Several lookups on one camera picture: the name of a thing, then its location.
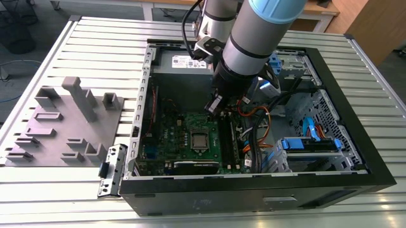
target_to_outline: blue cable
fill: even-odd
[[[4,101],[0,101],[0,103],[4,103],[4,102],[8,102],[8,101],[12,101],[14,99],[17,99],[21,95],[18,95],[17,97],[12,98],[12,99],[8,99],[8,100],[4,100]]]

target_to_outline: green circuit board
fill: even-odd
[[[223,168],[217,122],[207,114],[163,114],[159,132],[159,143],[143,147],[145,162],[139,164],[148,171],[144,175],[164,175],[161,166],[165,161],[217,162],[219,174],[241,173],[233,167]]]

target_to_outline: aluminum slotted table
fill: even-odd
[[[192,40],[191,25],[187,36]],[[58,94],[78,76],[93,95],[124,97],[115,143],[127,143],[148,38],[179,39],[180,24],[76,17],[69,21],[0,129],[0,164],[25,129],[41,86]],[[0,168],[0,225],[101,223],[113,227],[330,227],[406,224],[406,107],[356,42],[336,34],[287,32],[281,46],[318,48],[398,184],[324,209],[140,218],[121,199],[97,200],[99,168]]]

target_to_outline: motherboard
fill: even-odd
[[[201,113],[161,114],[157,143],[143,145],[141,175],[241,173],[235,127],[237,117]]]

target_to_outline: power supply label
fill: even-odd
[[[205,69],[207,64],[204,61],[192,60],[189,56],[173,56],[172,68],[196,68]]]

